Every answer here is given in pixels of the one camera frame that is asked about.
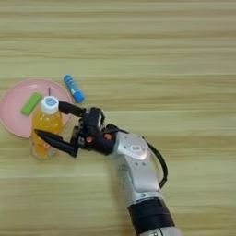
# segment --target yellow liquid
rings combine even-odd
[[[38,109],[32,117],[32,154],[38,159],[49,159],[55,153],[55,149],[39,138],[34,130],[40,129],[59,135],[63,129],[62,114],[58,111],[55,114],[46,114]]]

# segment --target wood grain surface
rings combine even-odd
[[[233,0],[0,1],[0,95],[72,74],[84,106],[162,152],[187,236],[236,235],[235,63]],[[38,162],[0,125],[0,235],[135,235],[112,174],[86,151]]]

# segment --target robotic arm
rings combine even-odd
[[[105,116],[99,108],[81,109],[60,102],[62,113],[80,117],[70,143],[58,135],[42,130],[36,134],[51,146],[77,156],[79,148],[110,155],[115,163],[121,192],[125,198],[136,234],[140,236],[181,236],[160,192],[167,178],[167,167],[159,152],[143,137],[130,134],[113,124],[104,126]],[[151,162],[151,151],[158,157],[164,178],[159,183]]]

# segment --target pink plate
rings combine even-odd
[[[0,120],[4,127],[16,136],[29,138],[31,135],[31,116],[21,114],[20,110],[30,98],[33,92],[39,92],[42,96],[48,96],[49,88],[51,95],[58,100],[72,102],[66,89],[60,84],[47,79],[24,80],[10,88],[0,100]],[[64,125],[70,116],[63,115]]]

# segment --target bottle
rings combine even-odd
[[[41,101],[41,107],[32,116],[31,152],[37,159],[50,159],[55,148],[44,142],[34,132],[35,129],[59,135],[63,129],[63,118],[59,111],[59,101],[54,96],[47,96]]]
[[[76,81],[70,75],[66,75],[64,77],[64,82],[73,95],[76,103],[82,103],[85,100],[85,97],[83,93],[78,89]]]

